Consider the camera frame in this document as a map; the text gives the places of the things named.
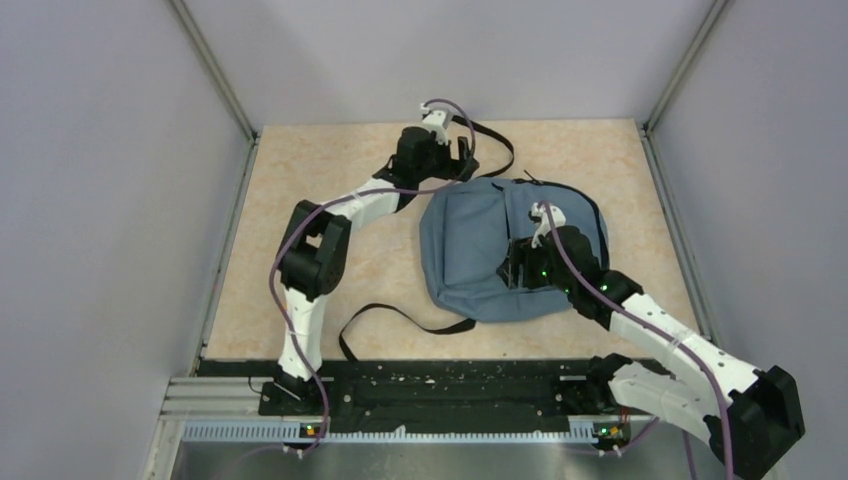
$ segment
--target tabletop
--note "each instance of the tabletop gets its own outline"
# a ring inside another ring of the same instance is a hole
[[[696,323],[657,198],[636,124],[628,119],[481,122],[515,145],[515,165],[502,177],[563,183],[600,207],[609,231],[610,267],[640,283],[666,311]],[[268,290],[268,274],[294,206],[320,203],[362,185],[394,152],[408,124],[269,126],[262,133],[220,292],[208,359],[279,357],[285,321]],[[455,138],[468,131],[453,125]],[[509,153],[478,136],[480,172],[505,164]],[[428,180],[422,188],[444,183]],[[461,320],[436,307],[420,266],[418,222],[428,197],[376,220],[351,237],[345,276],[324,319],[324,358],[343,358],[342,326],[363,305],[381,302],[432,328]],[[277,284],[282,297],[282,288]],[[534,320],[479,324],[456,335],[430,335],[396,313],[371,310],[346,339],[362,359],[587,358],[618,352],[643,355],[627,340],[575,311]]]

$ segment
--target black wire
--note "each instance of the black wire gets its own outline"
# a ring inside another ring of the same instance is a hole
[[[259,395],[262,395],[262,392],[260,392],[260,391],[258,391],[258,390],[255,390],[255,389],[253,388],[253,384],[250,382],[250,379],[251,379],[251,378],[252,378],[252,377],[247,377],[247,388],[249,388],[249,389],[250,389],[250,391],[251,391],[251,392],[253,392],[253,393],[258,393]]]

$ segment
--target gray floor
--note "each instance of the gray floor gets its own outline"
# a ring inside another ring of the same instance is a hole
[[[658,480],[689,478],[680,431],[660,426],[623,458],[568,454],[563,445],[326,444],[300,461],[276,449],[233,463],[258,446],[182,445],[171,480]],[[693,445],[700,480],[721,479],[707,447]]]

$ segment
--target gray wall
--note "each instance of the gray wall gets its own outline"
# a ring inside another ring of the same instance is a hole
[[[736,2],[657,132],[728,349],[798,380],[793,478],[845,478],[848,2]]]
[[[710,0],[189,0],[256,125],[645,118]]]
[[[0,2],[0,478],[140,474],[245,156],[165,2]]]

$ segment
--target metal frame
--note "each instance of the metal frame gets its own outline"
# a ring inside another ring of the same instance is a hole
[[[232,250],[235,234],[241,216],[247,187],[256,160],[259,146],[259,134],[251,125],[244,109],[238,101],[238,97],[227,81],[223,70],[212,53],[200,28],[194,21],[184,0],[166,0],[177,16],[183,30],[192,44],[198,59],[206,70],[224,102],[228,112],[239,125],[242,133],[253,141],[250,152],[245,161],[241,183],[233,202],[230,213],[230,222],[227,228],[224,245],[220,252],[219,265],[214,277],[214,283],[210,288],[207,306],[202,317],[202,331],[199,335],[196,355],[192,361],[191,371],[199,358],[204,354],[209,335],[212,330],[215,312],[220,299],[221,282],[226,274]],[[653,141],[653,133],[661,122],[670,103],[673,101],[680,85],[687,78],[694,62],[703,50],[704,45],[714,31],[714,27],[732,0],[715,0],[696,33],[692,43],[687,48],[674,74],[669,79],[656,105],[647,121],[639,125],[639,134],[642,146],[645,150],[648,167],[654,179],[657,195],[665,215],[672,244],[674,245],[677,259],[680,264],[683,280],[692,303],[692,307],[702,333],[711,337],[713,343],[721,345],[718,337],[709,302],[703,293],[703,284],[695,258],[692,254],[690,243],[680,221],[680,212],[675,202],[674,192],[669,184],[665,167],[657,154]],[[253,379],[256,384],[268,381],[268,378]],[[180,441],[185,431],[186,423],[204,420],[259,420],[258,396],[259,394],[249,388],[249,378],[173,378],[162,404],[159,423],[157,424],[154,438],[152,440],[147,464],[143,478],[145,480],[167,479],[177,462]],[[645,421],[646,418],[634,418]],[[575,421],[593,420],[597,422],[608,421],[603,417],[574,417]],[[782,463],[776,467],[775,478],[786,478],[785,468]]]

